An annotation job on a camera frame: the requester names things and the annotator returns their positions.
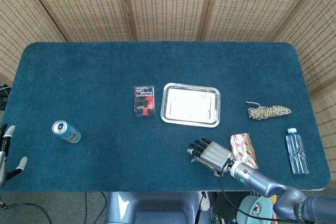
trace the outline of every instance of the black cable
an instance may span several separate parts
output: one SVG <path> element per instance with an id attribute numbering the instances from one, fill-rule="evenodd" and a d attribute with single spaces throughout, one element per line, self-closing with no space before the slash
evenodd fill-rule
<path id="1" fill-rule="evenodd" d="M 101 191 L 100 193 L 102 194 L 102 196 L 103 196 L 104 199 L 105 199 L 105 205 L 104 205 L 103 209 L 100 211 L 99 215 L 96 217 L 96 220 L 94 221 L 93 224 L 96 224 L 96 222 L 98 221 L 98 219 L 100 218 L 100 216 L 103 214 L 103 212 L 104 212 L 104 210 L 105 210 L 105 207 L 106 207 L 106 204 L 107 204 L 107 199 L 106 199 L 105 194 L 104 194 L 102 191 Z"/>
<path id="2" fill-rule="evenodd" d="M 48 218 L 48 221 L 50 224 L 53 224 L 52 221 L 51 221 L 51 218 L 49 217 L 48 213 L 46 210 L 43 209 L 43 207 L 40 207 L 39 205 L 37 204 L 33 204 L 33 203 L 18 203 L 18 204 L 12 204 L 12 205 L 8 205 L 6 206 L 6 208 L 4 208 L 4 210 L 7 210 L 7 209 L 11 209 L 11 208 L 14 208 L 14 207 L 19 207 L 19 206 L 33 206 L 33 207 L 37 207 L 38 209 L 40 209 L 45 215 L 46 217 Z"/>
<path id="3" fill-rule="evenodd" d="M 246 216 L 248 217 L 251 217 L 251 218 L 254 218 L 254 219 L 258 219 L 258 220 L 270 220 L 270 221 L 278 221 L 278 222 L 289 222 L 289 223 L 298 223 L 297 221 L 294 221 L 294 220 L 282 220 L 282 219 L 271 219 L 271 218 L 262 218 L 262 217 L 257 217 L 257 216 L 254 216 L 254 215 L 249 215 L 247 213 L 245 213 L 244 211 L 240 210 L 238 207 L 236 207 L 232 202 L 231 200 L 228 199 L 228 197 L 226 196 L 225 192 L 224 192 L 224 189 L 223 189 L 223 184 L 222 184 L 222 177 L 223 177 L 223 173 L 224 173 L 224 168 L 225 166 L 230 162 L 230 159 L 228 158 L 227 161 L 224 163 L 223 167 L 222 167 L 222 170 L 221 170 L 221 178 L 220 178 L 220 188 L 222 190 L 222 193 L 224 195 L 224 197 L 227 199 L 227 201 L 239 212 L 241 212 L 242 214 L 245 214 Z"/>
<path id="4" fill-rule="evenodd" d="M 87 192 L 85 192 L 85 219 L 84 219 L 84 224 L 86 224 L 87 218 L 88 218 L 88 198 L 87 198 Z"/>
<path id="5" fill-rule="evenodd" d="M 196 214 L 196 217 L 195 217 L 195 224 L 198 224 L 198 222 L 199 222 L 199 220 L 200 220 L 199 218 L 200 218 L 200 216 L 201 216 L 201 203 L 202 203 L 202 200 L 203 200 L 203 198 L 204 198 L 204 195 L 205 195 L 205 194 L 202 193 L 201 201 L 199 202 L 200 205 L 199 205 L 199 207 L 198 207 L 197 214 Z"/>

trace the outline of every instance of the metal tray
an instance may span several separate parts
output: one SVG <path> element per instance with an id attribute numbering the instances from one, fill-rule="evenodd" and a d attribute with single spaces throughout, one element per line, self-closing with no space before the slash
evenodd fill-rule
<path id="1" fill-rule="evenodd" d="M 215 88 L 168 83 L 163 89 L 161 118 L 167 123 L 216 127 L 220 94 Z"/>

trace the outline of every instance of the soda can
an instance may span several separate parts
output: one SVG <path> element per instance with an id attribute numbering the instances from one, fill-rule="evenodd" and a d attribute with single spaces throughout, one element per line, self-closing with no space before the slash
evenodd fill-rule
<path id="1" fill-rule="evenodd" d="M 66 121 L 59 120 L 53 124 L 52 132 L 64 140 L 76 144 L 82 138 L 82 134 Z"/>

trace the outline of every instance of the twine bundle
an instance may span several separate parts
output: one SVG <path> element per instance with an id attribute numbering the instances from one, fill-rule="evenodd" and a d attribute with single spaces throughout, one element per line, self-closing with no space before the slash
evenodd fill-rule
<path id="1" fill-rule="evenodd" d="M 265 106 L 261 106 L 257 102 L 246 102 L 246 103 L 255 104 L 259 106 L 257 108 L 247 109 L 248 117 L 254 120 L 274 118 L 276 116 L 287 115 L 291 113 L 290 109 L 283 107 L 283 106 L 279 106 L 279 105 L 265 107 Z"/>

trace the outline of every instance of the red and white wrapper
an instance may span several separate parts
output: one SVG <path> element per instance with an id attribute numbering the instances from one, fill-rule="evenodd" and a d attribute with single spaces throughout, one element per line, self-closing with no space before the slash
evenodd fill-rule
<path id="1" fill-rule="evenodd" d="M 234 134 L 230 137 L 230 145 L 236 160 L 243 161 L 254 169 L 258 169 L 256 155 L 248 133 Z"/>

